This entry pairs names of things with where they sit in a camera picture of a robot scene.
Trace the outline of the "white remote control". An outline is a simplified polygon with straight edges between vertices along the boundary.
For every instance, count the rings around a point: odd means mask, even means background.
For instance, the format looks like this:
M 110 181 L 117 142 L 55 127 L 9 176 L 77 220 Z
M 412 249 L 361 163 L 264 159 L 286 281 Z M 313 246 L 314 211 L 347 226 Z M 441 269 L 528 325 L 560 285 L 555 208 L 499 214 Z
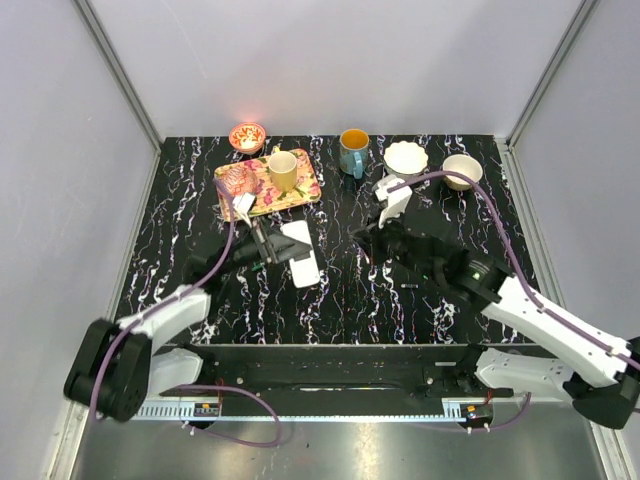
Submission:
M 294 286 L 297 289 L 302 289 L 318 284 L 320 282 L 320 272 L 307 222 L 299 220 L 285 223 L 281 226 L 281 232 L 285 236 L 291 237 L 309 247 L 307 252 L 289 260 Z

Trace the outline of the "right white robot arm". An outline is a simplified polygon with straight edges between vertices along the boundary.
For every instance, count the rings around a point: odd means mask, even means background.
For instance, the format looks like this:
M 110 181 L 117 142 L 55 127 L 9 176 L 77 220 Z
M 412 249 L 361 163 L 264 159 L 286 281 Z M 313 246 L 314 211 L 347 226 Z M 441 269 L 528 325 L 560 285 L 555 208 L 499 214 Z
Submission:
M 443 388 L 476 396 L 510 389 L 569 403 L 586 419 L 620 430 L 639 399 L 639 341 L 594 328 L 520 280 L 504 262 L 409 229 L 398 220 L 372 222 L 354 241 L 373 261 L 394 260 L 474 313 L 507 325 L 549 352 L 514 355 L 472 345 L 446 369 Z

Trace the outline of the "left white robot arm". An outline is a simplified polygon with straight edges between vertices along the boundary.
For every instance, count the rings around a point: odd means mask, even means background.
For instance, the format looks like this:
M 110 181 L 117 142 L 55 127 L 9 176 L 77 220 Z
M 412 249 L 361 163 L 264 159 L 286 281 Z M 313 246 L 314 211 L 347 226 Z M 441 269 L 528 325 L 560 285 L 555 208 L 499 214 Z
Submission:
M 159 350 L 203 321 L 220 299 L 224 278 L 249 266 L 290 266 L 297 288 L 319 280 L 304 221 L 280 229 L 253 225 L 214 254 L 192 256 L 182 284 L 166 299 L 118 321 L 99 318 L 87 328 L 63 386 L 64 396 L 118 422 L 132 419 L 148 397 L 184 385 L 195 395 L 213 390 L 215 369 L 192 347 Z

